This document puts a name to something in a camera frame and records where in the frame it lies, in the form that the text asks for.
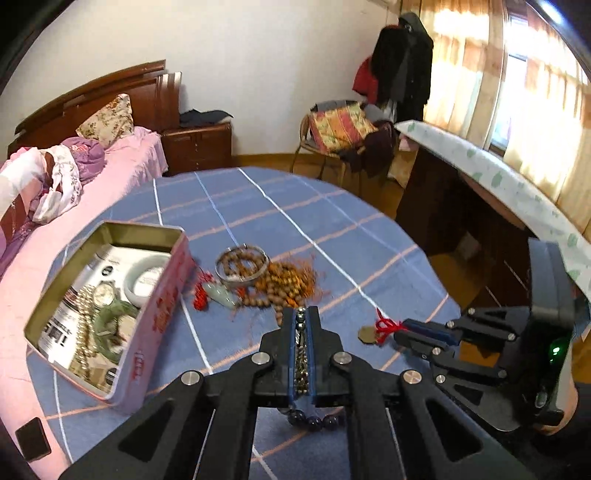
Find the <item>window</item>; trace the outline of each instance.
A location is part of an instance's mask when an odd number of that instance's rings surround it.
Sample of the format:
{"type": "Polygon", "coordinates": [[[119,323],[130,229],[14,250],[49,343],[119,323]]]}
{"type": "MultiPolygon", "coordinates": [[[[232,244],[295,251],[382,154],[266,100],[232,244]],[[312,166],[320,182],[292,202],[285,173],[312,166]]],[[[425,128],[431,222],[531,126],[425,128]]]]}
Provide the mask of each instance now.
{"type": "Polygon", "coordinates": [[[505,81],[501,87],[498,112],[491,144],[495,150],[505,151],[511,136],[511,117],[516,99],[525,88],[527,70],[528,26],[527,20],[510,17],[507,28],[507,66],[505,81]]]}

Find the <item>nightstand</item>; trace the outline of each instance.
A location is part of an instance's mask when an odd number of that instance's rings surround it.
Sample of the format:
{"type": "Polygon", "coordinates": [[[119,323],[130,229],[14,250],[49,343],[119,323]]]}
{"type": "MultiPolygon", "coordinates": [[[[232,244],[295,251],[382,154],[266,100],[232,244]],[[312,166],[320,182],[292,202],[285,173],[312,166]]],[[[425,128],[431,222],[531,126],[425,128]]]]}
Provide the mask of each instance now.
{"type": "Polygon", "coordinates": [[[167,176],[232,166],[232,124],[165,130],[161,136],[167,176]]]}

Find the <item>pink bedsheet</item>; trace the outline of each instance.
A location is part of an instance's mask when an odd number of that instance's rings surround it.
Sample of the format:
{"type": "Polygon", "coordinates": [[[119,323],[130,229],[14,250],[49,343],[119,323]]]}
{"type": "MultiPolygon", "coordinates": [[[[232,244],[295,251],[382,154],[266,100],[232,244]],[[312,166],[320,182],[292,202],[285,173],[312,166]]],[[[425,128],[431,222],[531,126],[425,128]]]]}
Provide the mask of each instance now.
{"type": "Polygon", "coordinates": [[[168,168],[160,136],[143,127],[135,127],[133,135],[114,143],[106,151],[105,159],[105,169],[85,185],[80,204],[37,228],[0,282],[0,418],[15,442],[17,428],[34,417],[42,419],[52,453],[31,464],[42,480],[56,479],[67,461],[43,420],[28,373],[24,325],[41,294],[53,259],[65,245],[103,210],[134,187],[161,177],[168,168]]]}

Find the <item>white bangle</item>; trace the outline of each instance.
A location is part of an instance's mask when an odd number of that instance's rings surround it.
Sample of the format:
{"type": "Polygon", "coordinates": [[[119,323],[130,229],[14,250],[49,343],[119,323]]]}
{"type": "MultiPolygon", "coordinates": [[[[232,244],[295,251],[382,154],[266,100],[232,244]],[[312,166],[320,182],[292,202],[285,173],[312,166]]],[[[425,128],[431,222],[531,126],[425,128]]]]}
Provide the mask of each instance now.
{"type": "Polygon", "coordinates": [[[127,271],[127,275],[123,280],[123,293],[127,297],[127,300],[135,305],[137,308],[141,308],[148,301],[150,295],[142,297],[134,293],[135,283],[142,276],[143,273],[147,272],[151,268],[163,267],[166,265],[170,257],[165,255],[152,255],[150,257],[143,258],[139,262],[133,264],[127,271]]]}

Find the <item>dark bead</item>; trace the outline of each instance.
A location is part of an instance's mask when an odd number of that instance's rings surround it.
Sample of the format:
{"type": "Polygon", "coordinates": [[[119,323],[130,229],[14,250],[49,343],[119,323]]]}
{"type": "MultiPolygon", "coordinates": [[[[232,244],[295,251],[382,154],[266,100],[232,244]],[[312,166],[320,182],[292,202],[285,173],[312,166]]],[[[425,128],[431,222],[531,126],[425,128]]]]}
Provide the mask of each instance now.
{"type": "Polygon", "coordinates": [[[335,430],[339,426],[339,419],[334,415],[327,415],[322,419],[322,428],[335,430]]]}
{"type": "Polygon", "coordinates": [[[316,416],[308,417],[308,429],[311,432],[319,432],[322,430],[322,420],[316,416]]]}
{"type": "Polygon", "coordinates": [[[294,427],[301,427],[306,424],[306,414],[301,410],[292,410],[287,414],[287,421],[294,427]]]}

